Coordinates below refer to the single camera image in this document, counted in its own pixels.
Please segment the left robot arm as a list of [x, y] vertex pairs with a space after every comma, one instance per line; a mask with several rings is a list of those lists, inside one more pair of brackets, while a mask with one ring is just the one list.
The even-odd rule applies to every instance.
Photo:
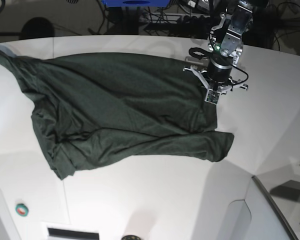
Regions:
[[243, 34], [254, 22], [253, 13], [266, 8], [267, 0], [236, 0], [229, 3], [219, 14], [220, 21], [212, 25], [208, 34], [208, 51], [192, 47], [188, 53], [201, 61], [208, 59], [203, 70], [195, 66], [184, 68], [191, 71], [207, 90], [207, 97], [216, 98], [235, 88], [247, 90], [249, 75], [237, 67], [243, 52]]

